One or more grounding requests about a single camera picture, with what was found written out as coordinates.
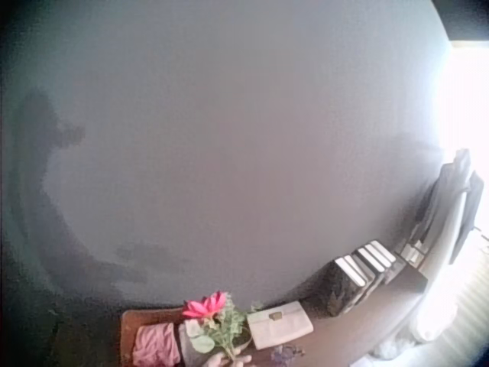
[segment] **finger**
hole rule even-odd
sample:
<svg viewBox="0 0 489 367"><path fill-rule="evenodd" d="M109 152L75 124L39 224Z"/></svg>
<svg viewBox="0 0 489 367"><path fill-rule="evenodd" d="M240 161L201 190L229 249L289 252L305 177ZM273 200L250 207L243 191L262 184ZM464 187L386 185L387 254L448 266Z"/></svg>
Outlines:
<svg viewBox="0 0 489 367"><path fill-rule="evenodd" d="M251 356L242 356L236 359L238 362L249 363L251 362Z"/></svg>

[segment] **purple object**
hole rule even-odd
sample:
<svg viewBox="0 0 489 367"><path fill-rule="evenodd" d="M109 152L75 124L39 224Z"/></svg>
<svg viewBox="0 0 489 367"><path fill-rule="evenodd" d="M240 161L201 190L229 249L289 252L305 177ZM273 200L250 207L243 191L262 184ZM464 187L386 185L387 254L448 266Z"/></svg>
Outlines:
<svg viewBox="0 0 489 367"><path fill-rule="evenodd" d="M276 367L290 367L297 355L303 356L304 351L296 346L278 346L272 352L271 358Z"/></svg>

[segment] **wooden shelf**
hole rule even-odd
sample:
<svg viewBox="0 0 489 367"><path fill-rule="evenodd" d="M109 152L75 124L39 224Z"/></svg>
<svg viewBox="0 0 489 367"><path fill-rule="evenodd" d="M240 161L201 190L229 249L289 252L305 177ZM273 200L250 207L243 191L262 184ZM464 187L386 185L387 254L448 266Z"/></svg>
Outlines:
<svg viewBox="0 0 489 367"><path fill-rule="evenodd" d="M314 320L314 332L291 344L303 348L294 367L347 367L392 335L416 309L426 288L426 278L407 265L388 285L379 287L362 304L340 317ZM273 348L248 348L260 367L272 366Z"/></svg>

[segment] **hand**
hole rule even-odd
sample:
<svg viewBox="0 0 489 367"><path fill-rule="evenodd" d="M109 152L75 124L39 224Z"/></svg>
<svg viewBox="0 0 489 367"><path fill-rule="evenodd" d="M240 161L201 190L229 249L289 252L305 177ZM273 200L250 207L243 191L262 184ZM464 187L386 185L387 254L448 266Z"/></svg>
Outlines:
<svg viewBox="0 0 489 367"><path fill-rule="evenodd" d="M235 349L234 352L235 355L237 355L241 353L241 350ZM211 358L209 358L206 364L204 364L202 367L221 367L225 365L227 365L228 367L244 367L245 363L249 363L249 362L251 362L251 356L242 356L236 358L236 360L231 365L228 365L228 363L230 363L230 360L227 358L226 354L224 354L224 352L219 352L213 355Z"/></svg>

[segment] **gray wall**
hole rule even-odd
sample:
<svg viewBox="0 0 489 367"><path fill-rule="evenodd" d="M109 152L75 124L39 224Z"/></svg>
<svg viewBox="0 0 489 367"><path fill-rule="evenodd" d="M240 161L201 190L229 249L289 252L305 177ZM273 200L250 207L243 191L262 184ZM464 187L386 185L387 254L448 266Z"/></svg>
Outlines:
<svg viewBox="0 0 489 367"><path fill-rule="evenodd" d="M9 253L68 295L279 299L437 176L431 2L44 2L3 55Z"/></svg>

